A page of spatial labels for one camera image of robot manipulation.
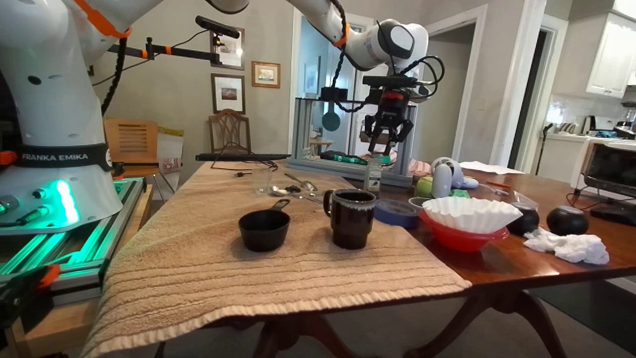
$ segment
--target green led light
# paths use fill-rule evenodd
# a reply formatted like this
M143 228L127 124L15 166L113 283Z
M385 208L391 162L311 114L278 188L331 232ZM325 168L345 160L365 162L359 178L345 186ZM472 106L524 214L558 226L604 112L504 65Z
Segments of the green led light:
M57 182L55 190L59 194L59 202L61 202L67 224L77 224L79 216L77 216L75 200L71 196L71 188L65 182Z

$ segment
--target black mug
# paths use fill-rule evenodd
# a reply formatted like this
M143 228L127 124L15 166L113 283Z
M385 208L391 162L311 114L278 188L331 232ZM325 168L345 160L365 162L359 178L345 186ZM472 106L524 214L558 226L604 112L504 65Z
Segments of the black mug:
M331 220L331 242L361 250L373 226L375 196L359 190L323 192L323 214Z

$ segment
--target white cloth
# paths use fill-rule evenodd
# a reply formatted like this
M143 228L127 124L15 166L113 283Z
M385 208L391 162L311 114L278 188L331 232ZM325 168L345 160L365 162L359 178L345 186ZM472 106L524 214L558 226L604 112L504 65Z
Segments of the white cloth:
M461 162L459 164L463 170L470 170L470 172L482 172L482 174L494 174L494 176L504 176L504 174L520 174L516 170L508 170L508 168L500 168L500 166L486 166L480 162Z
M548 232L534 232L524 236L524 248L538 254L554 254L554 258L568 264L606 265L610 256L596 236L566 236L558 238Z

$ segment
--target woven placemat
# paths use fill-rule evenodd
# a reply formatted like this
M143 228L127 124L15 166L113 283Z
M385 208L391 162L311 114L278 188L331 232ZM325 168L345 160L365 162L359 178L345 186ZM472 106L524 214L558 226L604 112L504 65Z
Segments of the woven placemat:
M202 166L115 256L83 355L156 345L226 317L349 309L468 287L409 234L379 222L361 252L333 248L319 200L292 200L278 252L246 252L236 222L276 202L254 196L266 180L292 186L280 172L236 176ZM313 182L321 192L349 188L335 178Z

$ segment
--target picture frame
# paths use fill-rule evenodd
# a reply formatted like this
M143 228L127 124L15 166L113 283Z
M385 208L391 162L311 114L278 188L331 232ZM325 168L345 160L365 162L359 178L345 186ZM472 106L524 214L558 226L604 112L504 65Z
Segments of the picture frame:
M210 53L218 57L216 69L242 71L244 31L238 31L238 39L210 35Z
M254 88L280 88L280 65L252 63L252 86Z
M244 114L244 79L212 75L212 112L232 110Z

